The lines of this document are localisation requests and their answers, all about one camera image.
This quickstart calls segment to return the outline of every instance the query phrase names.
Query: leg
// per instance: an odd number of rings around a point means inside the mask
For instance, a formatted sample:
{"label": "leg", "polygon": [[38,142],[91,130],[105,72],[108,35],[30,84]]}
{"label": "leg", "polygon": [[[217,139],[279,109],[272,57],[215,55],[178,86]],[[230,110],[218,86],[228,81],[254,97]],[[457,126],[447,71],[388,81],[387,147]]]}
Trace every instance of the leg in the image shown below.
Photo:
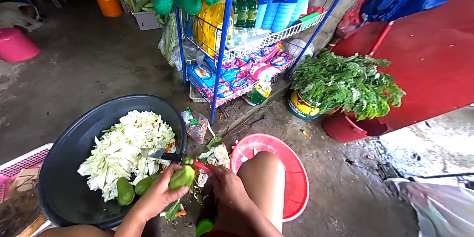
{"label": "leg", "polygon": [[285,169],[280,159],[270,152],[259,152],[242,164],[237,176],[250,199],[281,232]]}
{"label": "leg", "polygon": [[91,225],[74,225],[47,229],[38,237],[113,237],[114,233],[112,230],[101,230]]}

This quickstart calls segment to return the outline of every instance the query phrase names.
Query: black basin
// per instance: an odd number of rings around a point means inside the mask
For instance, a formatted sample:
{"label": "black basin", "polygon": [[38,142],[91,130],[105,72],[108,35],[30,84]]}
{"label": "black basin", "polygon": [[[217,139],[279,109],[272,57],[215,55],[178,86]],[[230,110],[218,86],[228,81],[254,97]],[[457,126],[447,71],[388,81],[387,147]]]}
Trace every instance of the black basin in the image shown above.
{"label": "black basin", "polygon": [[119,122],[132,110],[153,111],[175,132],[176,161],[186,153],[186,125],[180,112],[163,98],[128,95],[106,102],[84,114],[57,139],[39,173],[39,202],[49,219],[59,226],[90,224],[107,229],[118,226],[131,205],[121,207],[116,199],[104,202],[102,191],[91,191],[87,177],[77,173],[91,155],[94,137]]}

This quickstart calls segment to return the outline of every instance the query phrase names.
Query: hand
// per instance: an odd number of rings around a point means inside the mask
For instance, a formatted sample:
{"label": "hand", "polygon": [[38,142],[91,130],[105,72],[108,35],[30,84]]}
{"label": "hand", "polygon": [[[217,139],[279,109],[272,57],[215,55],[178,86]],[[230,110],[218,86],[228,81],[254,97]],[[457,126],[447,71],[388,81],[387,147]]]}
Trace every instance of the hand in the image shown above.
{"label": "hand", "polygon": [[175,202],[177,199],[183,197],[189,190],[188,187],[182,186],[173,191],[169,191],[168,185],[170,183],[171,176],[175,172],[182,168],[177,164],[169,165],[160,177],[150,186],[145,195],[133,205],[130,212],[135,213],[136,216],[148,221],[152,217],[157,216],[163,209],[170,203]]}
{"label": "hand", "polygon": [[212,177],[212,185],[220,203],[230,209],[246,213],[254,203],[248,197],[240,178],[224,166],[209,165],[208,167],[215,174]]}

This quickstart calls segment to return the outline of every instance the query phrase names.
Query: red plastic strainer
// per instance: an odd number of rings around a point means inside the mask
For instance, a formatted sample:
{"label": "red plastic strainer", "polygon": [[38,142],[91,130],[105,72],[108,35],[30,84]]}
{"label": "red plastic strainer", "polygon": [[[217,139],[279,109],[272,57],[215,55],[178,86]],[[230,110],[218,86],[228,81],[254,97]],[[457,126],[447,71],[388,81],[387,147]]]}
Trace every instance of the red plastic strainer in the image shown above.
{"label": "red plastic strainer", "polygon": [[242,138],[230,157],[230,169],[237,174],[242,165],[242,157],[253,158],[254,149],[268,151],[280,158],[285,167],[285,198],[283,222],[291,221],[303,213],[310,197],[308,175],[298,155],[277,137],[255,133]]}

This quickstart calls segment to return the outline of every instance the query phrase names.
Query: orange container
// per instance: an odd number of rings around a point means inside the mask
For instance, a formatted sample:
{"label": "orange container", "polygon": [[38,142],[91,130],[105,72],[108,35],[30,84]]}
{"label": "orange container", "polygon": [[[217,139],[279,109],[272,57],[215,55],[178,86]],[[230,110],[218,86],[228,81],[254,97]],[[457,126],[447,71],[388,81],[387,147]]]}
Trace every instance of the orange container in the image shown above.
{"label": "orange container", "polygon": [[122,14],[122,7],[119,0],[97,0],[102,14],[106,17],[118,17]]}

